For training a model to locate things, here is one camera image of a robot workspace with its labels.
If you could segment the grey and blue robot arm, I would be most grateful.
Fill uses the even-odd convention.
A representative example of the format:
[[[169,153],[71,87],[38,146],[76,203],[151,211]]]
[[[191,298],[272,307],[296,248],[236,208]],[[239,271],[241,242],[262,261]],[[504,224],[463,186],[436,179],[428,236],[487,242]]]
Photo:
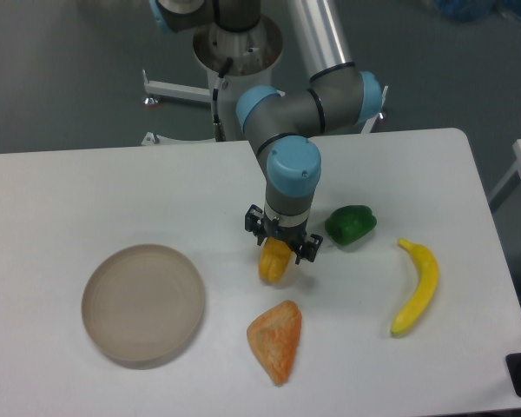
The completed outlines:
[[[192,30],[205,89],[145,80],[147,103],[161,99],[206,104],[218,142],[247,141],[266,180],[265,202],[245,215],[259,242],[284,242],[298,261],[314,261],[322,242],[307,233],[321,156],[322,135],[376,116],[383,93],[375,76],[359,70],[331,1],[290,1],[292,25],[309,77],[307,89],[270,85],[283,50],[279,27],[258,1],[153,1],[160,30]]]

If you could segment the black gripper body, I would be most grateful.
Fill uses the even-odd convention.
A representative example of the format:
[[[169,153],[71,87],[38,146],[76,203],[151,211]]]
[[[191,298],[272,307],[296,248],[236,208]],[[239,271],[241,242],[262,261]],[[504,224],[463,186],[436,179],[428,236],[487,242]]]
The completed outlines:
[[[299,252],[306,239],[307,221],[294,226],[284,226],[279,220],[263,218],[263,227],[268,238],[286,243],[293,252]]]

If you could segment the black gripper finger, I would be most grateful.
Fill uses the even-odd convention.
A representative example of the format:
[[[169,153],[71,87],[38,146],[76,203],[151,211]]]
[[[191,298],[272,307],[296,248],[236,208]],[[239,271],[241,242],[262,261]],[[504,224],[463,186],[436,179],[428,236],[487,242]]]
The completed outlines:
[[[318,254],[323,237],[316,234],[303,235],[293,240],[291,249],[295,253],[295,264],[301,261],[314,262]]]
[[[261,246],[267,238],[267,231],[264,226],[264,212],[261,208],[254,204],[249,207],[244,218],[244,228],[255,236],[257,245]]]

